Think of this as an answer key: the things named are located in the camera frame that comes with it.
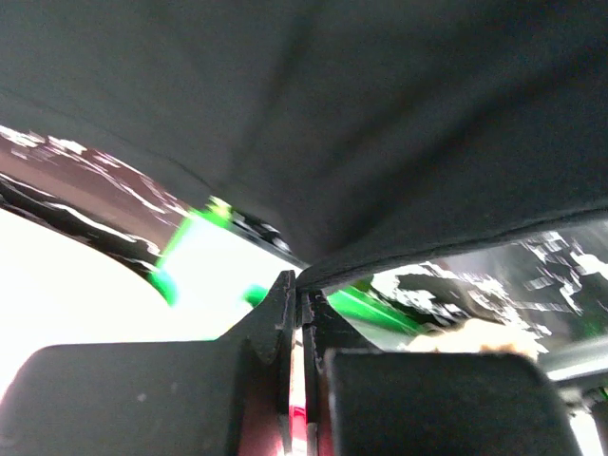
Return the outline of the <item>black t shirt flower print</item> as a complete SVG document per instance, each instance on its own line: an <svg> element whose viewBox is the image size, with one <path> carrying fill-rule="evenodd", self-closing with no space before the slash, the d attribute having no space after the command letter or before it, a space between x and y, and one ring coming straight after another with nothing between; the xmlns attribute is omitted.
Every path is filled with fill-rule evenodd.
<svg viewBox="0 0 608 456"><path fill-rule="evenodd" d="M607 212L603 1L5 1L1 123L274 225L312 289Z"/></svg>

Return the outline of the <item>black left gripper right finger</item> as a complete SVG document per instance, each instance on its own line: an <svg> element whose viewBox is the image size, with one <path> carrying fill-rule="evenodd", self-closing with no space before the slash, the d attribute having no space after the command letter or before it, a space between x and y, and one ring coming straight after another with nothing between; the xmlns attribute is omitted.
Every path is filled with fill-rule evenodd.
<svg viewBox="0 0 608 456"><path fill-rule="evenodd" d="M312 455L577 455L548 378L507 353L381 351L320 292L301 309Z"/></svg>

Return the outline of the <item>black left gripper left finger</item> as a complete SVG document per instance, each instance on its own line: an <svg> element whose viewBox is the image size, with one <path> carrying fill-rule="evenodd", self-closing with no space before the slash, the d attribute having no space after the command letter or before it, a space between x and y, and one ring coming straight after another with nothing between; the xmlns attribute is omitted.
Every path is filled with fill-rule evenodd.
<svg viewBox="0 0 608 456"><path fill-rule="evenodd" d="M213 341L51 346L1 403L5 455L283 455L295 275Z"/></svg>

